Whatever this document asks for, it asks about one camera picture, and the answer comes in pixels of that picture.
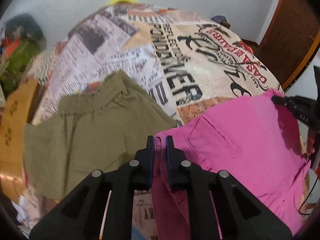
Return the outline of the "right hand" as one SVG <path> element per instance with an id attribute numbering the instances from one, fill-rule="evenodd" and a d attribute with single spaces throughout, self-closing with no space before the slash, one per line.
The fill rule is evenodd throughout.
<path id="1" fill-rule="evenodd" d="M 316 132 L 309 128 L 308 129 L 307 147 L 306 147 L 306 152 L 308 155 L 311 155 L 315 152 L 315 147 L 314 147 L 315 137 L 316 137 Z"/>

